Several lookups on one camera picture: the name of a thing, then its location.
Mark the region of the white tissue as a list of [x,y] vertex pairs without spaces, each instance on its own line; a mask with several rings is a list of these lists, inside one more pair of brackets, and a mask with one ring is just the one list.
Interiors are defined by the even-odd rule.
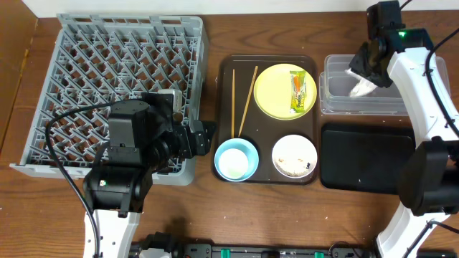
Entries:
[[357,84],[352,88],[352,90],[349,93],[350,97],[362,97],[368,95],[377,88],[377,85],[365,79],[364,77],[354,73],[351,70],[351,68],[345,70],[345,73],[358,80]]

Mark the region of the rice food scraps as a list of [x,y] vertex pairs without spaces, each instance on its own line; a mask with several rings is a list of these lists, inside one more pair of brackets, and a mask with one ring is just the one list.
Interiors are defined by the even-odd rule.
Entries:
[[301,157],[284,156],[277,158],[277,165],[282,173],[290,177],[301,177],[309,172],[311,164]]

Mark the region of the white paper cup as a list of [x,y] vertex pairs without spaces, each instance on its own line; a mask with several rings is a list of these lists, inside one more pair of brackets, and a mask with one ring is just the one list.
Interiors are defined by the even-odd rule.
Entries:
[[242,178],[248,170],[248,158],[236,148],[225,150],[217,162],[219,172],[225,178],[237,180]]

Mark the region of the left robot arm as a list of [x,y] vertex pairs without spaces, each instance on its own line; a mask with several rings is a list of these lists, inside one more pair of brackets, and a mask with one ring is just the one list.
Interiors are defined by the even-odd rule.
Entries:
[[86,221],[94,221],[95,257],[127,257],[133,233],[153,185],[153,173],[173,158],[192,159],[210,151],[217,130],[214,121],[195,120],[181,125],[173,120],[173,96],[144,93],[139,99],[110,106],[109,141],[85,176],[83,189],[90,207]]

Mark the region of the white bowl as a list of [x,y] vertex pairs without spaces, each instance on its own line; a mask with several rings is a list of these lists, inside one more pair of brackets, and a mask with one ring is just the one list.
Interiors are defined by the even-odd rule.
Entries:
[[[277,165],[277,158],[284,156],[301,157],[311,164],[309,172],[301,177],[290,177],[281,172]],[[275,169],[287,178],[303,179],[312,176],[318,163],[318,153],[312,142],[302,135],[286,135],[280,138],[273,146],[271,159]]]

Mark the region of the green orange snack wrapper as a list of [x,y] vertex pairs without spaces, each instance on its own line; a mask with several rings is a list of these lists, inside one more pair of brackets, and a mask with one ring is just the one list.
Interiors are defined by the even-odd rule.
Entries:
[[304,113],[306,101],[306,71],[290,71],[292,87],[290,112]]

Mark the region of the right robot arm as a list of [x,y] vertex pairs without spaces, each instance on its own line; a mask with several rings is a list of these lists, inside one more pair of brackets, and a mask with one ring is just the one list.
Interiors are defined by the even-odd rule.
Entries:
[[346,70],[358,80],[352,97],[395,85],[415,135],[416,149],[397,180],[400,204],[377,235],[375,257],[416,257],[436,226],[458,213],[458,111],[438,72],[426,29],[408,29],[398,1],[366,11],[368,41]]

